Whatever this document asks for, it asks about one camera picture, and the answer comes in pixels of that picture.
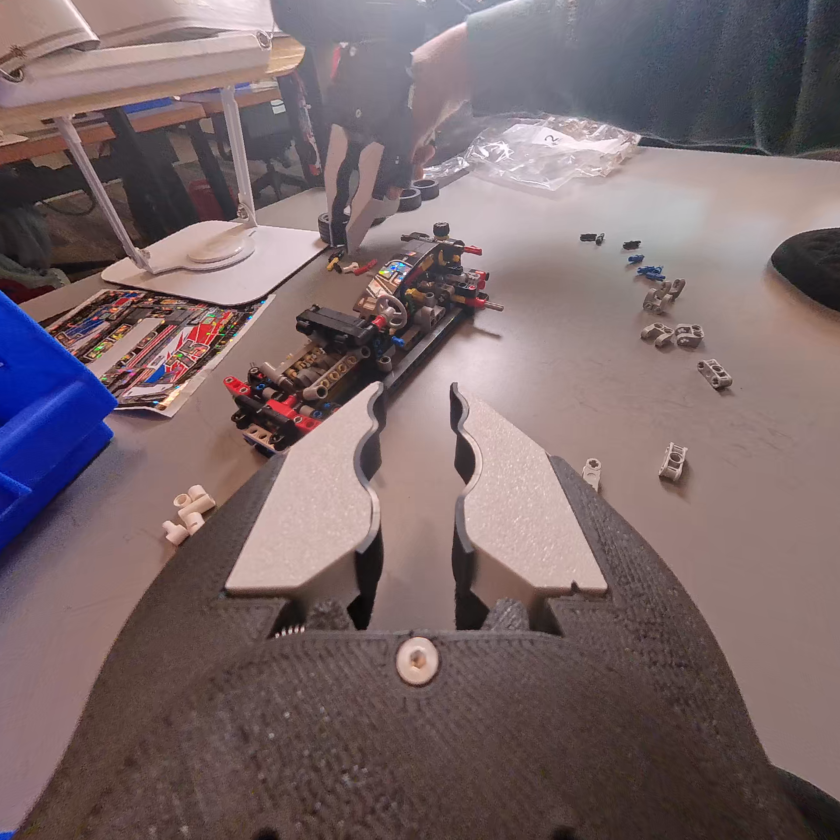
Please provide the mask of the toy brick car chassis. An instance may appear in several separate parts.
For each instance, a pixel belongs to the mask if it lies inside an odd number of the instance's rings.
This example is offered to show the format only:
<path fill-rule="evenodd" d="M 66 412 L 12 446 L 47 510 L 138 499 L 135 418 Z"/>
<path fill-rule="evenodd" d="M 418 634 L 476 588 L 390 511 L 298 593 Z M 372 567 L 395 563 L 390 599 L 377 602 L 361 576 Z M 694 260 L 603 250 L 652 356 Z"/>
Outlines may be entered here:
<path fill-rule="evenodd" d="M 460 323 L 503 311 L 487 293 L 489 273 L 464 265 L 482 249 L 454 237 L 447 222 L 401 241 L 371 266 L 352 312 L 311 305 L 296 318 L 307 339 L 297 353 L 251 367 L 244 380 L 225 379 L 236 404 L 231 420 L 255 451 L 286 451 L 368 385 L 396 394 Z"/>

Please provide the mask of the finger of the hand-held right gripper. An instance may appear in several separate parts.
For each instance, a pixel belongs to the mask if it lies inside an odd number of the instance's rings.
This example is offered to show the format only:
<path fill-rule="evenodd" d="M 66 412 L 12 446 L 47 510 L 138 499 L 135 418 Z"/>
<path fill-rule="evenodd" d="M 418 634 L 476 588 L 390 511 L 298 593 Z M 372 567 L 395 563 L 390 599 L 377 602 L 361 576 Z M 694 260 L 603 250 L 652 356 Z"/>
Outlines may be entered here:
<path fill-rule="evenodd" d="M 384 152 L 385 147 L 381 143 L 368 143 L 360 152 L 357 166 L 358 182 L 350 199 L 350 217 L 344 229 L 346 252 L 349 256 L 358 252 L 376 218 L 393 215 L 398 208 L 398 199 L 386 196 L 388 186 L 384 187 L 385 197 L 374 197 Z"/>
<path fill-rule="evenodd" d="M 347 244 L 346 226 L 350 218 L 350 186 L 358 171 L 360 141 L 343 126 L 334 123 L 329 135 L 329 149 L 325 166 L 325 191 L 331 246 Z"/>

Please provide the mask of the black office chair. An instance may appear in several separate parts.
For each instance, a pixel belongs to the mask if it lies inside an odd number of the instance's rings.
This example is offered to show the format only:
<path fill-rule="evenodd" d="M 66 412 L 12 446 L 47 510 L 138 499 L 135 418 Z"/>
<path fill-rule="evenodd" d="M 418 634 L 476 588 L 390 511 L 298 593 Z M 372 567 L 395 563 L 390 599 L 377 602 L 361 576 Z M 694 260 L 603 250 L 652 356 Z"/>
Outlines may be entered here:
<path fill-rule="evenodd" d="M 282 199 L 283 186 L 299 191 L 308 188 L 302 175 L 283 174 L 275 167 L 287 171 L 292 167 L 289 152 L 294 144 L 286 106 L 281 100 L 265 101 L 239 110 L 241 128 L 249 161 L 261 161 L 266 173 L 252 181 L 255 197 L 271 189 L 277 200 Z"/>

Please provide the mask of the holographic sticker sheet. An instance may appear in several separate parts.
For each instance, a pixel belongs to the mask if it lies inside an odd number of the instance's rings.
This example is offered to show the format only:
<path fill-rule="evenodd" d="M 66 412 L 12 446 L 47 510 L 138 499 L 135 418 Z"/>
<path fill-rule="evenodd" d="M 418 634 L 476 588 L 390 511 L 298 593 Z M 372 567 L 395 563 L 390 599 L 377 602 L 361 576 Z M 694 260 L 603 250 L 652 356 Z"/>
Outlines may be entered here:
<path fill-rule="evenodd" d="M 115 411 L 172 417 L 274 298 L 228 307 L 111 288 L 46 330 L 112 394 Z"/>

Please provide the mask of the white book stand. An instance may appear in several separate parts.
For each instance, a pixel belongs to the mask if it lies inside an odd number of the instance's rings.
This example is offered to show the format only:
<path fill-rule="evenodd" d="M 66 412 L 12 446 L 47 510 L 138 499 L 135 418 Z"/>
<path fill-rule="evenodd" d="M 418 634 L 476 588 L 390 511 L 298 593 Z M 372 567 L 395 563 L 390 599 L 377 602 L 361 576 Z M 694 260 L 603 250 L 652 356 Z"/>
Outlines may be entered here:
<path fill-rule="evenodd" d="M 315 234 L 283 232 L 256 220 L 235 84 L 267 74 L 271 32 L 251 28 L 201 38 L 103 46 L 71 2 L 16 7 L 2 3 L 2 111 L 32 108 L 53 119 L 126 258 L 106 268 L 105 282 L 218 305 L 264 297 L 323 248 Z M 102 98 L 107 107 L 134 101 L 133 89 L 174 86 L 174 93 L 219 88 L 237 177 L 232 221 L 185 227 L 137 248 L 83 148 L 73 117 Z"/>

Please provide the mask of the clear plastic bag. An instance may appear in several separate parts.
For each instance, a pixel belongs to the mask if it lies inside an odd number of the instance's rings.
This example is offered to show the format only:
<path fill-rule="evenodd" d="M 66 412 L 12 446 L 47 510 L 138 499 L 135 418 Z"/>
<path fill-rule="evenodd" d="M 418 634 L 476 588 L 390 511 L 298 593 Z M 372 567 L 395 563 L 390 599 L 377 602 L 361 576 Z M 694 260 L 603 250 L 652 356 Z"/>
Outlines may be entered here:
<path fill-rule="evenodd" d="M 632 156 L 642 136 L 590 119 L 550 115 L 504 119 L 485 128 L 466 149 L 425 173 L 444 180 L 473 172 L 495 182 L 555 192 L 573 179 L 606 177 Z"/>

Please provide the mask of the wooden background desk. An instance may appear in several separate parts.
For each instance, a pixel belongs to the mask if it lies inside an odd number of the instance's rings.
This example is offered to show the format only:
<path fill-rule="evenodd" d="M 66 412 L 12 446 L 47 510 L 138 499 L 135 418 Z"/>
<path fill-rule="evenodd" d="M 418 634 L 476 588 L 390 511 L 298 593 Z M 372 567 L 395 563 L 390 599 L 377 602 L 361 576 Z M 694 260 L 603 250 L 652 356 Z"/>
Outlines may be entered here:
<path fill-rule="evenodd" d="M 275 80 L 254 82 L 235 90 L 235 99 L 240 109 L 281 99 Z M 173 98 L 163 107 L 130 112 L 129 122 L 136 133 L 147 133 L 167 129 L 188 122 L 208 119 L 221 114 L 223 106 L 218 91 L 204 91 Z M 74 121 L 75 128 L 84 145 L 114 140 L 115 132 L 107 124 L 103 113 L 94 112 L 88 119 Z M 65 141 L 52 123 L 41 124 L 31 129 L 11 129 L 12 134 L 24 137 L 1 147 L 1 165 L 8 165 L 48 154 L 56 154 L 67 148 Z"/>

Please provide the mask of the blue plastic bin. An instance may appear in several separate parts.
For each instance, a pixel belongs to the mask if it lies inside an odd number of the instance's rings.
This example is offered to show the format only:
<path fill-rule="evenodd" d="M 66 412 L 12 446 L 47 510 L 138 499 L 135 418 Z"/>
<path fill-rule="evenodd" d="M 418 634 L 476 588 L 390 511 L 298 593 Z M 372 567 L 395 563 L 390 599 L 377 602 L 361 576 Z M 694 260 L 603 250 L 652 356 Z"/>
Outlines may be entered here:
<path fill-rule="evenodd" d="M 1 548 L 109 446 L 117 402 L 98 378 L 1 295 Z"/>

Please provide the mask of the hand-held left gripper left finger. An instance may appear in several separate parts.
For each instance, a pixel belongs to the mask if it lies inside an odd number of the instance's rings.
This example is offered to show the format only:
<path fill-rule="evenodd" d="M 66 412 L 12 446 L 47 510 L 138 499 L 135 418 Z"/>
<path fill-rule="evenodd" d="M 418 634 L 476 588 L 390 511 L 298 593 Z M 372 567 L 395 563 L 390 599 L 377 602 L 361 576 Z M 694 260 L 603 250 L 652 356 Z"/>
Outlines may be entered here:
<path fill-rule="evenodd" d="M 331 599 L 371 615 L 382 575 L 382 382 L 295 443 L 225 584 L 230 596 L 278 596 L 306 607 Z"/>

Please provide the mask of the person's right hand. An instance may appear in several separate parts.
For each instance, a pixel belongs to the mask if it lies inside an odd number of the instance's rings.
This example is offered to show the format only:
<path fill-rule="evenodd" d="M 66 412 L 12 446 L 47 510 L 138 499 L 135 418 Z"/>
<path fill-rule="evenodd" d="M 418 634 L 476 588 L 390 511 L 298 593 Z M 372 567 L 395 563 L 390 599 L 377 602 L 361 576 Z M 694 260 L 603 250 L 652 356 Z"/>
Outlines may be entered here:
<path fill-rule="evenodd" d="M 466 23 L 428 40 L 413 52 L 413 179 L 424 177 L 434 156 L 438 126 L 462 107 L 471 94 Z"/>

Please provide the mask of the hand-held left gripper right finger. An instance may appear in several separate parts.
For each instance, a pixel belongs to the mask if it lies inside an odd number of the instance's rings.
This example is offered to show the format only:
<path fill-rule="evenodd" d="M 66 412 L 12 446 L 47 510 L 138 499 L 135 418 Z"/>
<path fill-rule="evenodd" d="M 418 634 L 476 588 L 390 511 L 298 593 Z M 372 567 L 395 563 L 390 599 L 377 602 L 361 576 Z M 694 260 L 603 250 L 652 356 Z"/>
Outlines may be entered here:
<path fill-rule="evenodd" d="M 457 602 L 535 610 L 558 596 L 602 598 L 608 583 L 548 452 L 487 402 L 449 387 Z"/>

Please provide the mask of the instruction booklet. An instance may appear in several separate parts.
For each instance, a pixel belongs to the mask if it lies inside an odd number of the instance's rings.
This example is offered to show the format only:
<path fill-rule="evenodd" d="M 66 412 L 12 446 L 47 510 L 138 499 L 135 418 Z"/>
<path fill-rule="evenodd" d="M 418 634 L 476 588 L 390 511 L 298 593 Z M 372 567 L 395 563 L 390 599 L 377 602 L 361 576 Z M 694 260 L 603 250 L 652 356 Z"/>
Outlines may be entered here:
<path fill-rule="evenodd" d="M 280 32 L 268 1 L 2 1 L 2 72 L 64 49 Z"/>

